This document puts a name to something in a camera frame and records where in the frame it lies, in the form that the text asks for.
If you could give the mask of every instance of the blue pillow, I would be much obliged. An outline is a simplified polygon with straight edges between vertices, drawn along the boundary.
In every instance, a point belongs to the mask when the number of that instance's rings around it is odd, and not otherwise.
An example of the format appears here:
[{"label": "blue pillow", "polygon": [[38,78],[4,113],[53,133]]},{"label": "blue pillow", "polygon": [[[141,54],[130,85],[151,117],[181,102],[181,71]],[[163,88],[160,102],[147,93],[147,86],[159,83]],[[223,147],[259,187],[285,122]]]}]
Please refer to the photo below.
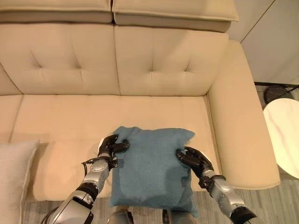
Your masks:
[{"label": "blue pillow", "polygon": [[113,169],[111,206],[128,205],[188,211],[198,216],[191,190],[190,168],[181,163],[176,149],[194,136],[181,128],[142,130],[119,127],[117,143],[127,139],[128,151],[117,154]]}]

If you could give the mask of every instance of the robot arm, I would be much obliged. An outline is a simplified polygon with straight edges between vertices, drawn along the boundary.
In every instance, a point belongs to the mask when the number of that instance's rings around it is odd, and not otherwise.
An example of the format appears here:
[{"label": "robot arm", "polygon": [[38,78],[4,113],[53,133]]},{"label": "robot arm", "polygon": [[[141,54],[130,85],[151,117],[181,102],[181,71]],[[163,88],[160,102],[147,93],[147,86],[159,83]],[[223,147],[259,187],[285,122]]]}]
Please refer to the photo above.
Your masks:
[{"label": "robot arm", "polygon": [[177,150],[179,160],[190,166],[199,178],[199,185],[216,200],[221,212],[234,224],[263,224],[234,192],[226,178],[214,172],[211,162],[198,150],[185,147],[186,154]]},{"label": "robot arm", "polygon": [[[106,137],[99,147],[97,158],[83,163],[85,178],[80,186],[69,197],[48,215],[42,223],[45,224],[90,224],[93,220],[91,209],[97,195],[103,190],[105,180],[109,177],[109,171],[117,167],[119,153],[128,149],[127,141],[116,144],[118,135]],[[86,164],[92,164],[87,173]]]}]

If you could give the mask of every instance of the white pillow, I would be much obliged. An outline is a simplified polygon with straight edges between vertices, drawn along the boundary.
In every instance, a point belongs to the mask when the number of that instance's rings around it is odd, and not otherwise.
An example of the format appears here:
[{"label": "white pillow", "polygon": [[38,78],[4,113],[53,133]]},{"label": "white pillow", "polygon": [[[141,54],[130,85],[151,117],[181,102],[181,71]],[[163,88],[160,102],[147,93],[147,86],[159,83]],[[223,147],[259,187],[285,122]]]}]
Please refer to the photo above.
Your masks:
[{"label": "white pillow", "polygon": [[39,140],[0,144],[0,224],[20,224]]}]

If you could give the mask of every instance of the floor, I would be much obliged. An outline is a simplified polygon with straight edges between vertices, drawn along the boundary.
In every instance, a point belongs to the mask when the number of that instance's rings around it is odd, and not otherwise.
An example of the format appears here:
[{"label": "floor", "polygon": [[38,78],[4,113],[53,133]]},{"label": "floor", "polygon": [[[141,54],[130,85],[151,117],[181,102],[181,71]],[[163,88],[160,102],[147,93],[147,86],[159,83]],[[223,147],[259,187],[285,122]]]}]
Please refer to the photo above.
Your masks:
[{"label": "floor", "polygon": [[[265,86],[256,86],[261,105],[264,108],[263,91]],[[299,90],[294,91],[294,99],[299,101]],[[299,224],[299,180],[284,175],[282,183],[267,190],[236,190],[245,203],[264,221],[265,224]],[[195,202],[199,209],[198,224],[231,224],[221,214],[217,203],[206,192],[195,192]],[[43,216],[61,202],[25,203],[24,224],[38,224]],[[114,211],[109,206],[109,198],[97,199],[93,208],[93,224],[106,224]],[[136,224],[161,224],[162,211],[148,208],[130,208]]]}]

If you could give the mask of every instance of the white marble table top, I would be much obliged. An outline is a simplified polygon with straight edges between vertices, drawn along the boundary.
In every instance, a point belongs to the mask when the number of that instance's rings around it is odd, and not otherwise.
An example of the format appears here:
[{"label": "white marble table top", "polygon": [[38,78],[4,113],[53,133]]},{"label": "white marble table top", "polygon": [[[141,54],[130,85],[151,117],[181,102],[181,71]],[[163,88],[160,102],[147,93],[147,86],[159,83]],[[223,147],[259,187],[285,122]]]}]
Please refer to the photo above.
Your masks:
[{"label": "white marble table top", "polygon": [[264,109],[277,164],[299,178],[299,101],[276,99]]}]

